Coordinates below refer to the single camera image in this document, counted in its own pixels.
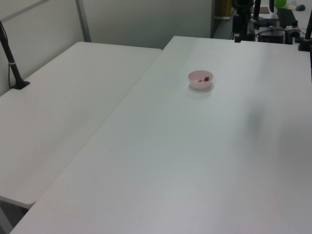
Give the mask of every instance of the white wall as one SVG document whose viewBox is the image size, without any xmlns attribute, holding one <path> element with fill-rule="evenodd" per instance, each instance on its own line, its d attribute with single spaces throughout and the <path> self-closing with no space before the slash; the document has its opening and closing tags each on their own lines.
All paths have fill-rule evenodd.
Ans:
<svg viewBox="0 0 312 234">
<path fill-rule="evenodd" d="M 75 0 L 49 0 L 2 23 L 22 78 L 83 41 Z M 7 66 L 1 47 L 0 95 L 9 90 Z"/>
<path fill-rule="evenodd" d="M 214 0 L 82 2 L 92 42 L 163 49 L 174 35 L 211 35 Z"/>
</svg>

